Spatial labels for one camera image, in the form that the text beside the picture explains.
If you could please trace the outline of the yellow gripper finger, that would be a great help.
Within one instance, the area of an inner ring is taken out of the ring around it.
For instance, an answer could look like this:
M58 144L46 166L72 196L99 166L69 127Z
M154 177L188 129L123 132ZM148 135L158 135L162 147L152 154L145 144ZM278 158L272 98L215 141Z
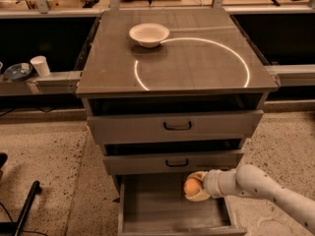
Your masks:
M199 191L195 195L186 195L185 198L190 202L202 202L207 200L210 197L209 194L206 193L205 190Z
M208 172L207 171L197 171L193 172L188 176L188 179L196 179L200 182L203 182L205 177L207 176Z

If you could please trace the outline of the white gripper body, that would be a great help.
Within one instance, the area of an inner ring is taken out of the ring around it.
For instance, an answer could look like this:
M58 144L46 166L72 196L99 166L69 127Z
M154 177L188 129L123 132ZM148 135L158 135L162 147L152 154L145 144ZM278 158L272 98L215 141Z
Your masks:
M210 170L204 177L203 186L207 194L214 199L222 198L226 195L227 172L220 170Z

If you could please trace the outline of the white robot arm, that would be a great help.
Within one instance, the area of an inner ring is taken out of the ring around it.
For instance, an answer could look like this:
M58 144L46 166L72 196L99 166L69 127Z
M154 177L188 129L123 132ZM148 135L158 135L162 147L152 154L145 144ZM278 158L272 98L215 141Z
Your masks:
M225 196L265 199L315 234L315 202L280 185L255 165L244 164L230 171L191 173L183 190L185 198L190 202Z

